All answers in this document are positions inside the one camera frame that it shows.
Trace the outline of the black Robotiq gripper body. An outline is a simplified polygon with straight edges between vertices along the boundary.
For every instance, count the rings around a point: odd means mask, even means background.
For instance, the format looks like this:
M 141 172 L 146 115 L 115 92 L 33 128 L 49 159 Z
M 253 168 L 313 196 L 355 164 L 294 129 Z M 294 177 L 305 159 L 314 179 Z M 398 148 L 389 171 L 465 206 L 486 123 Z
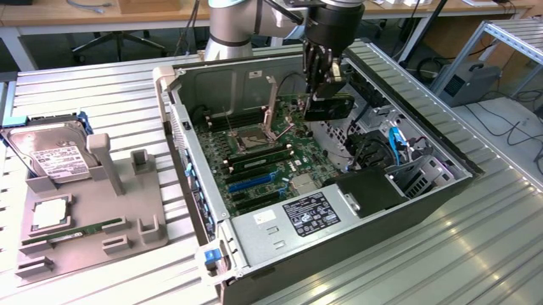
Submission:
M 305 29 L 310 43 L 333 50 L 333 53 L 342 53 L 354 42 L 363 13 L 365 5 L 310 7 Z

